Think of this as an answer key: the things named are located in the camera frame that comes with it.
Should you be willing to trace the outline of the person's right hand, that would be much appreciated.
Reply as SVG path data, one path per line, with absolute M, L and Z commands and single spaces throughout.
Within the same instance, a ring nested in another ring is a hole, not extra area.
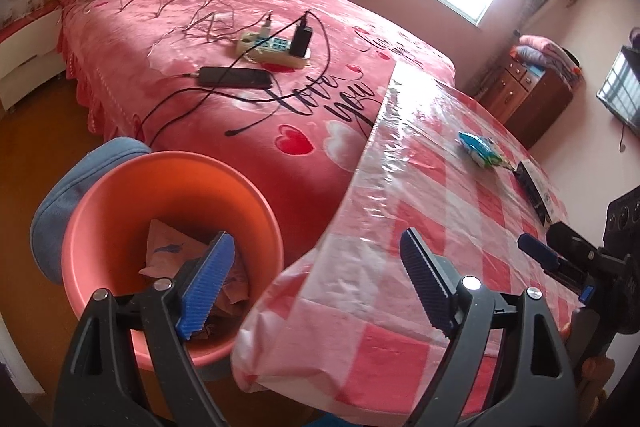
M 614 373 L 615 362 L 606 355 L 596 355 L 586 358 L 581 365 L 578 365 L 577 348 L 584 342 L 574 333 L 574 323 L 575 321 L 572 320 L 565 324 L 560 333 L 570 357 L 570 363 L 577 372 L 578 414 L 580 421 L 585 423 L 608 399 L 604 385 Z

